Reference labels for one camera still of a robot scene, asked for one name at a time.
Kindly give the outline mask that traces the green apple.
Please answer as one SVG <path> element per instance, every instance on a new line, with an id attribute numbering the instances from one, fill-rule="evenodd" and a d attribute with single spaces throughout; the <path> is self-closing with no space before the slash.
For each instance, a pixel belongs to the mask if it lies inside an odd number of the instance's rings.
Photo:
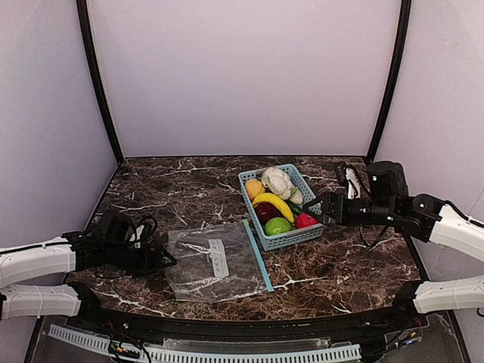
<path id="1" fill-rule="evenodd" d="M 292 224 L 282 217 L 275 217 L 265 223 L 265 234 L 273 236 L 292 231 Z"/>

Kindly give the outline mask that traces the clear zip top bag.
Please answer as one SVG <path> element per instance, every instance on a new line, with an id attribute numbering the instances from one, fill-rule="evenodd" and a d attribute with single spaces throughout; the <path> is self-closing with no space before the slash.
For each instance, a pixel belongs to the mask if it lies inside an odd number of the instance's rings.
<path id="1" fill-rule="evenodd" d="M 176 265 L 165 276 L 180 302 L 220 303 L 274 291 L 246 219 L 169 231 L 167 250 Z"/>

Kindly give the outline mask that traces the dark red apple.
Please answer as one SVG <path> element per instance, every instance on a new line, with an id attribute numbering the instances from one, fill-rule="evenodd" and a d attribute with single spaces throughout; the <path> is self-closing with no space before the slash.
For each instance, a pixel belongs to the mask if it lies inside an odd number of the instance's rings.
<path id="1" fill-rule="evenodd" d="M 273 218 L 281 217 L 280 211 L 269 202 L 259 203 L 254 208 L 254 210 L 256 211 L 258 220 L 262 225 L 265 225 L 269 220 Z"/>

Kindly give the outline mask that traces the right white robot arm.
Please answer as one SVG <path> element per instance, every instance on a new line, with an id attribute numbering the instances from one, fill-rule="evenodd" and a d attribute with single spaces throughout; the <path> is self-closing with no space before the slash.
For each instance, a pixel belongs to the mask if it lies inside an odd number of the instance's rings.
<path id="1" fill-rule="evenodd" d="M 451 201 L 429 194 L 410 196 L 400 163 L 380 161 L 367 167 L 370 195 L 348 198 L 325 192 L 302 209 L 320 223 L 379 225 L 424 243 L 449 247 L 474 259 L 483 259 L 483 223 L 461 212 Z M 453 281 L 409 281 L 393 300 L 410 315 L 442 310 L 482 309 L 483 277 Z"/>

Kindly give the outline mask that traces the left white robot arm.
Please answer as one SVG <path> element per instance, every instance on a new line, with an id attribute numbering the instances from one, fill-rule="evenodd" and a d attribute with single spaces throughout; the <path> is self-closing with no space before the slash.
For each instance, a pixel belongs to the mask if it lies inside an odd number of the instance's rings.
<path id="1" fill-rule="evenodd" d="M 84 231 L 72 231 L 37 244 L 1 251 L 1 318 L 98 314 L 101 301 L 82 282 L 57 286 L 31 285 L 48 275 L 112 266 L 129 277 L 152 275 L 176 265 L 175 257 L 154 235 L 157 220 L 139 222 L 108 210 Z"/>

